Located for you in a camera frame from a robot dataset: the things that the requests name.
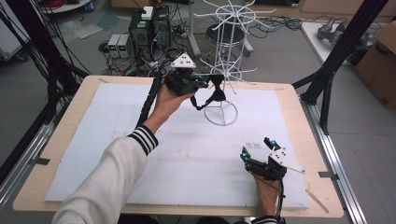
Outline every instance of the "gray floor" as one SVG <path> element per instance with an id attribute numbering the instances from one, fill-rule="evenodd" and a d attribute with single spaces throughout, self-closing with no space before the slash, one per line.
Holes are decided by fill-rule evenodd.
<path id="1" fill-rule="evenodd" d="M 198 12 L 211 12 L 210 7 L 201 1 L 196 2 Z M 93 13 L 75 10 L 59 15 L 59 20 L 79 21 L 84 18 L 82 23 L 88 25 L 99 22 L 106 15 L 106 11 L 100 8 Z M 185 15 L 186 11 L 183 10 L 182 17 L 186 18 Z M 114 23 L 115 26 L 87 39 L 67 42 L 68 47 L 93 74 L 100 74 L 106 68 L 106 60 L 97 50 L 99 44 L 111 34 L 127 32 L 129 21 L 116 20 Z M 208 51 L 204 37 L 198 35 L 197 39 L 200 48 Z M 251 37 L 249 41 L 254 52 L 249 58 L 244 58 L 243 68 L 259 69 L 244 75 L 245 80 L 293 83 L 320 67 L 320 61 L 302 31 L 282 28 L 265 39 Z M 297 92 L 302 93 L 305 89 L 302 87 Z M 0 164 L 40 112 L 46 103 L 46 95 L 45 80 L 31 61 L 10 62 L 0 67 Z M 356 78 L 352 68 L 342 66 L 333 82 L 329 131 L 368 223 L 396 223 L 395 124 L 396 109 L 384 108 Z M 0 223 L 50 222 L 52 213 L 14 211 L 11 207 L 13 197 L 15 194 L 0 211 Z M 197 218 L 183 217 L 179 223 L 192 224 Z M 177 216 L 160 217 L 162 223 L 176 223 L 177 219 Z M 290 217 L 288 223 L 349 221 L 347 216 L 340 219 Z"/>

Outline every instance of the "wooden table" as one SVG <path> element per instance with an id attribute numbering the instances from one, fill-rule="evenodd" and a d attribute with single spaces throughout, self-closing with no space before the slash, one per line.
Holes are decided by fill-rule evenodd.
<path id="1" fill-rule="evenodd" d="M 149 85 L 146 77 L 86 77 L 75 98 L 67 108 L 61 122 L 49 140 L 41 158 L 50 159 L 48 165 L 37 164 L 19 192 L 13 207 L 18 211 L 56 211 L 60 203 L 45 202 L 56 170 L 64 151 L 71 142 L 85 111 L 89 107 L 96 89 L 101 83 L 124 83 Z M 305 168 L 303 175 L 306 194 L 311 207 L 307 210 L 282 211 L 283 217 L 341 217 L 344 214 L 330 178 L 319 177 L 318 172 L 327 171 L 321 158 L 315 137 L 309 127 L 304 111 L 294 88 L 290 84 L 257 83 L 249 85 L 239 82 L 233 85 L 240 89 L 275 91 L 280 104 L 290 141 L 298 162 Z M 171 206 L 126 204 L 123 213 L 236 216 L 256 217 L 260 212 L 248 207 Z"/>

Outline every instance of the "striped sleeve cuff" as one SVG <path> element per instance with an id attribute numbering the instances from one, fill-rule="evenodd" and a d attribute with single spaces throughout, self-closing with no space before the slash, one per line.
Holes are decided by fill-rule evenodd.
<path id="1" fill-rule="evenodd" d="M 128 137 L 132 137 L 142 146 L 143 150 L 145 151 L 146 155 L 148 155 L 156 146 L 158 146 L 158 140 L 154 136 L 154 134 L 147 128 L 146 126 L 142 125 L 137 127 Z"/>
<path id="2" fill-rule="evenodd" d="M 258 217 L 252 220 L 251 224 L 276 224 L 276 217 L 272 217 L 272 216 Z"/>

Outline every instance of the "human hand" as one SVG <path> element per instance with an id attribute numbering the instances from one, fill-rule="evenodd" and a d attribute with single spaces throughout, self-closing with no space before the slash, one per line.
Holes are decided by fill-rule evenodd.
<path id="1" fill-rule="evenodd" d="M 143 124 L 156 133 L 161 125 L 180 107 L 180 104 L 193 95 L 194 93 L 176 96 L 166 85 L 162 85 L 157 93 L 154 110 Z"/>
<path id="2" fill-rule="evenodd" d="M 260 206 L 262 207 L 262 214 L 264 216 L 275 216 L 275 204 L 279 194 L 279 181 L 263 181 L 257 176 L 253 176 L 256 181 L 257 195 Z"/>

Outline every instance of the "white sleeve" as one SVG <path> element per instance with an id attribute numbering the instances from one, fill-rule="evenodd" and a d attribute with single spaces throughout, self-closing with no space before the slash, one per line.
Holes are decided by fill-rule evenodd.
<path id="1" fill-rule="evenodd" d="M 98 166 L 61 204 L 52 223 L 117 223 L 132 186 L 146 167 L 147 155 L 157 145 L 144 126 L 128 137 L 116 138 Z"/>

